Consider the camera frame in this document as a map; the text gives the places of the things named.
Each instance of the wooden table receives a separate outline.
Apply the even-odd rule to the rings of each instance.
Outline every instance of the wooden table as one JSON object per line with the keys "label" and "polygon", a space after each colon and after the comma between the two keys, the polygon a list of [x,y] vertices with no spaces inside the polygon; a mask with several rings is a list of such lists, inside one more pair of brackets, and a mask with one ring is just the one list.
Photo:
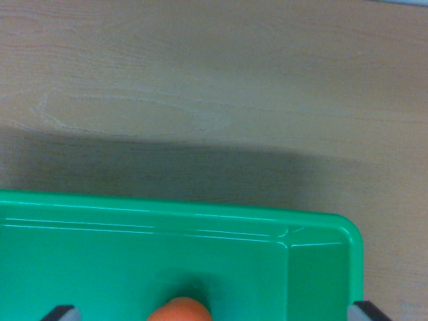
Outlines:
{"label": "wooden table", "polygon": [[4,1],[0,187],[339,213],[428,319],[428,9]]}

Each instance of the light wood surface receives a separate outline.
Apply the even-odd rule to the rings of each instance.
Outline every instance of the light wood surface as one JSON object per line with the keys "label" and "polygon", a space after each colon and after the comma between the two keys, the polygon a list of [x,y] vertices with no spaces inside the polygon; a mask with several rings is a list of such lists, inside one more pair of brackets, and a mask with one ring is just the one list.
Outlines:
{"label": "light wood surface", "polygon": [[339,213],[428,320],[428,9],[3,1],[0,187]]}

